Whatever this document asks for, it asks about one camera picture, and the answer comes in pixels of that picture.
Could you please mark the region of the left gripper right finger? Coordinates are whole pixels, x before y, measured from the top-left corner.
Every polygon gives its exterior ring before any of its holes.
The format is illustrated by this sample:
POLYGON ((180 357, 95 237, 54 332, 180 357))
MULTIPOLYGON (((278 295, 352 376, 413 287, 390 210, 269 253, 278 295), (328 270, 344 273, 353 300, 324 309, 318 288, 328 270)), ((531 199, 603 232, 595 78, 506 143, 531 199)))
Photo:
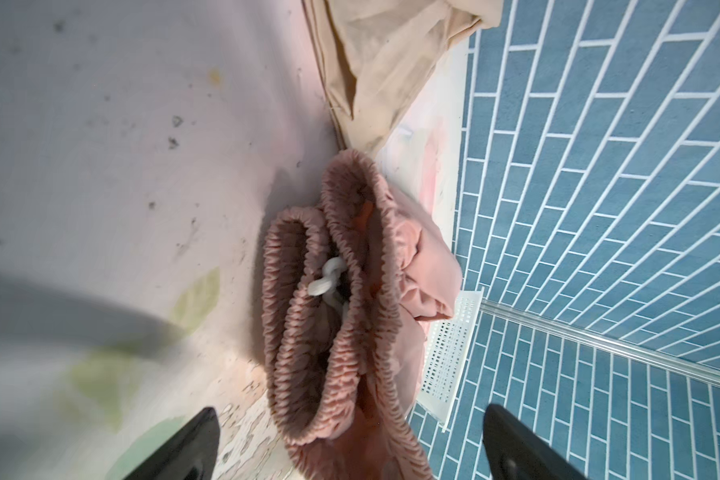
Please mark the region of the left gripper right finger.
POLYGON ((585 479, 573 465, 499 404, 491 403, 486 408, 482 441, 494 479, 585 479))

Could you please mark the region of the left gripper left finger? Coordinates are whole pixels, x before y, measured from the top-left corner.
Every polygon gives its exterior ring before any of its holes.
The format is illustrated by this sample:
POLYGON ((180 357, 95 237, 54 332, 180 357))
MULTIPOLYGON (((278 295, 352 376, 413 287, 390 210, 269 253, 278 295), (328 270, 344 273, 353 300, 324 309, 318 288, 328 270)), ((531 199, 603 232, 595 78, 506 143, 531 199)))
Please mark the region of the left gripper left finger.
POLYGON ((213 407, 205 407, 149 457, 127 480, 211 480, 220 441, 220 424, 213 407))

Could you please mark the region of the white plastic basket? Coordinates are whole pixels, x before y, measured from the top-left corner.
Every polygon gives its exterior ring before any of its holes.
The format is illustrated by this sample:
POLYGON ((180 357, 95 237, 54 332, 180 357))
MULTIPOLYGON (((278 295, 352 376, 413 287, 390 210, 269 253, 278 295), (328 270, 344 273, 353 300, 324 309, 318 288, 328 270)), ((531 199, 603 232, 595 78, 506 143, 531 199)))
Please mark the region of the white plastic basket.
POLYGON ((443 430, 448 429, 455 408, 482 300, 482 290, 461 291, 453 317, 435 321, 428 334, 417 404, 434 417, 443 430))

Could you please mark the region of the beige shorts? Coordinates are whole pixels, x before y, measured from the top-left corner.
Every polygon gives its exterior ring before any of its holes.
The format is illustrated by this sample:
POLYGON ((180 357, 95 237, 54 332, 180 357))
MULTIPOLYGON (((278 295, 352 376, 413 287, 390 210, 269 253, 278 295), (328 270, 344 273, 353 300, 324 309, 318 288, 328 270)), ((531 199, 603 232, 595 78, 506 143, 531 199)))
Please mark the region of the beige shorts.
POLYGON ((373 156, 443 54, 498 26, 503 4, 308 0, 303 8, 340 143, 373 156))

